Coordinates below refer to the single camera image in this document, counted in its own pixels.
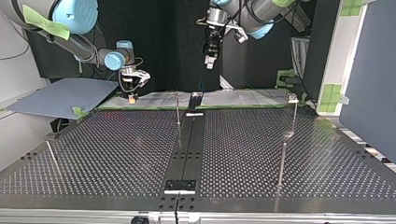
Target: black panel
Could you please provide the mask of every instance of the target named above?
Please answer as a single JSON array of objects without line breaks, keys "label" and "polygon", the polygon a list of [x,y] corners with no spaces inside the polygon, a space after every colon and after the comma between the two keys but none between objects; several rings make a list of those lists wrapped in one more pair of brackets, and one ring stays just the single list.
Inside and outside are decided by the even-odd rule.
[{"label": "black panel", "polygon": [[[301,3],[308,18],[314,19],[317,1]],[[231,31],[223,42],[223,75],[235,88],[273,88],[276,85],[278,70],[292,68],[290,37],[309,35],[307,32],[298,34],[286,20],[277,23],[265,38],[239,44]]]},{"label": "black panel", "polygon": [[142,90],[198,91],[202,77],[206,91],[219,88],[219,69],[207,71],[202,46],[204,27],[195,21],[205,15],[208,1],[99,1],[99,21],[107,45],[120,39],[134,42],[141,68],[151,74]]},{"label": "black panel", "polygon": [[314,100],[320,93],[339,5],[340,0],[317,1],[304,71],[304,84]]},{"label": "black panel", "polygon": [[371,3],[346,89],[341,122],[351,131],[396,161],[396,91],[394,83],[396,1]]}]

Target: perforated metal table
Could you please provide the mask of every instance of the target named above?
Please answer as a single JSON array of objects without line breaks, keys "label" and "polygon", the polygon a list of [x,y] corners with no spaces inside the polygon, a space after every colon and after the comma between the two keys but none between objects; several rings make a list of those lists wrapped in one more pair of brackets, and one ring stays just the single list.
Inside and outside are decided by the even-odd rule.
[{"label": "perforated metal table", "polygon": [[[143,212],[396,223],[396,174],[309,108],[298,110],[277,187],[292,113],[206,110],[178,126],[176,111],[95,112],[0,173],[0,222],[11,211],[56,209],[125,220]],[[195,180],[195,194],[165,195],[167,180]]]}]

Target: black cable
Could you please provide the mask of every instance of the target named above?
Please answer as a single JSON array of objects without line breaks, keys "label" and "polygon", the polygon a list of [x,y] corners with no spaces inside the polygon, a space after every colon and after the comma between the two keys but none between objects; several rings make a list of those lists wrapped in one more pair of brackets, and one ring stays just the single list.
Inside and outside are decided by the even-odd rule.
[{"label": "black cable", "polygon": [[251,2],[251,4],[250,4],[250,8],[247,8],[247,12],[249,13],[249,15],[250,15],[251,17],[253,17],[253,19],[254,19],[255,21],[257,21],[257,22],[259,22],[259,23],[262,23],[262,24],[275,24],[275,23],[278,23],[278,22],[280,22],[280,21],[285,20],[286,17],[287,17],[294,9],[296,9],[297,6],[299,6],[299,5],[301,4],[301,2],[302,2],[302,0],[297,0],[297,1],[296,1],[296,4],[294,4],[294,6],[293,6],[284,16],[282,16],[280,19],[278,19],[278,20],[276,20],[276,21],[263,21],[263,20],[261,20],[261,19],[256,15],[256,12],[254,11],[253,5],[254,5],[254,3],[255,3],[256,1],[257,1],[257,0],[252,0],[252,2]]},{"label": "black cable", "polygon": [[26,49],[22,53],[14,55],[14,56],[11,56],[11,57],[1,58],[0,61],[18,58],[18,57],[22,56],[23,54],[25,54],[28,51],[29,48],[30,48],[30,45],[28,44]]},{"label": "black cable", "polygon": [[294,15],[295,15],[295,13],[296,13],[296,11],[295,11],[295,8],[294,8],[293,15],[291,16],[291,29],[290,29],[290,50],[291,50],[292,63],[294,64],[294,67],[296,68],[297,77],[301,80],[301,84],[303,85],[303,88],[304,88],[304,90],[305,90],[307,96],[311,99],[312,103],[313,103],[314,106],[315,106],[315,109],[317,109],[317,108],[318,108],[318,105],[317,105],[317,103],[314,101],[314,98],[312,98],[311,94],[309,94],[309,91],[308,91],[308,89],[306,88],[306,86],[305,86],[305,84],[304,84],[303,77],[301,76],[301,74],[300,74],[300,72],[299,72],[299,70],[298,70],[298,68],[297,68],[296,59],[294,58],[293,46],[292,46],[292,40],[291,40],[291,39],[293,38],[293,30],[294,30],[293,22],[294,22]]},{"label": "black cable", "polygon": [[241,8],[239,8],[239,9],[227,20],[227,22],[226,22],[226,23],[221,27],[221,29],[219,30],[219,33],[220,33],[220,34],[221,34],[222,31],[225,30],[225,28],[227,28],[227,25],[230,23],[230,21],[235,20],[235,18],[241,13],[242,9],[244,9],[244,7],[247,6],[247,4],[248,4],[249,1],[250,1],[250,0],[246,0],[245,3],[244,3],[244,5],[243,5]]},{"label": "black cable", "polygon": [[239,18],[238,18],[238,24],[241,26],[241,15],[242,15],[242,0],[239,0]]},{"label": "black cable", "polygon": [[177,202],[176,202],[176,207],[175,207],[175,223],[178,224],[178,216],[177,216],[177,207],[178,207],[178,198],[180,197],[180,194],[177,195]]}]

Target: metal rod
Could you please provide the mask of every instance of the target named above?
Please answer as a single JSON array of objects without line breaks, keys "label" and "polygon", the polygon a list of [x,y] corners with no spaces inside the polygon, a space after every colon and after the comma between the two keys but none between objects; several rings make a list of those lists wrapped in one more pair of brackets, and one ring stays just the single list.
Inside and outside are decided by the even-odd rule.
[{"label": "metal rod", "polygon": [[285,157],[286,157],[286,147],[287,147],[287,143],[284,142],[282,145],[282,156],[280,158],[280,169],[279,169],[279,179],[277,181],[277,186],[279,188],[282,187],[282,178],[283,178],[283,170],[285,168]]},{"label": "metal rod", "polygon": [[55,161],[57,161],[57,159],[56,159],[56,157],[55,157],[55,154],[53,153],[52,147],[51,147],[51,145],[50,145],[50,141],[46,141],[46,143],[47,143],[47,146],[49,147],[49,152],[50,152],[51,157],[52,157]]},{"label": "metal rod", "polygon": [[180,111],[178,109],[178,93],[176,92],[177,124],[180,125]]},{"label": "metal rod", "polygon": [[294,107],[293,125],[291,126],[291,132],[292,132],[292,133],[294,133],[294,126],[295,126],[295,123],[296,123],[297,107],[298,107],[298,103],[296,103],[296,104],[295,104],[295,107]]}]

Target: white cable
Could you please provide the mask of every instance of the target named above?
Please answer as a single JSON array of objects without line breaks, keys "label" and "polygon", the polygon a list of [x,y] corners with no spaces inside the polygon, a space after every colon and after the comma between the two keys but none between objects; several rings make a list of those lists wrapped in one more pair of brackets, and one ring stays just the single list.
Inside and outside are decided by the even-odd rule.
[{"label": "white cable", "polygon": [[141,65],[141,64],[144,62],[144,60],[143,60],[143,58],[142,58],[142,57],[135,57],[135,59],[139,59],[139,60],[140,60],[140,63],[138,63],[138,64],[134,64],[134,66],[135,66],[135,67],[137,67],[137,66]]}]

